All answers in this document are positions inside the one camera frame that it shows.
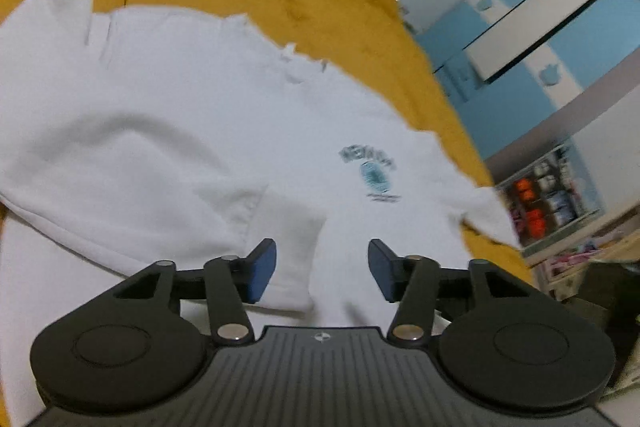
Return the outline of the white t-shirt with print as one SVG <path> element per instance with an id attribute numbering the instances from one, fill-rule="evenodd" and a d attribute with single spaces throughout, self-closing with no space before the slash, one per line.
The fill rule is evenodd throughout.
<path id="1" fill-rule="evenodd" d="M 518 245 L 490 187 L 432 132 L 242 15 L 24 0 L 1 26 L 1 381 L 14 425 L 42 410 L 47 325 L 152 262 L 198 269 L 274 239 L 250 310 L 273 325 L 387 326 L 371 239 L 448 268 L 461 229 Z"/>

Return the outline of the shelf with toys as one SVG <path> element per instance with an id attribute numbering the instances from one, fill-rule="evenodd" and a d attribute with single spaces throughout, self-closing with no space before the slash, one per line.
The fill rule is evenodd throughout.
<path id="1" fill-rule="evenodd" d="M 524 258 L 575 233 L 602 211 L 597 187 L 570 140 L 512 173 L 497 188 Z"/>

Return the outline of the blue and white wardrobe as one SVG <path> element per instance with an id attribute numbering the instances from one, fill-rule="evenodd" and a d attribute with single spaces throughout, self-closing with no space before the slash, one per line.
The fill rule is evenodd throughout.
<path id="1" fill-rule="evenodd" d="M 638 49 L 639 0 L 463 0 L 416 42 L 488 159 Z"/>

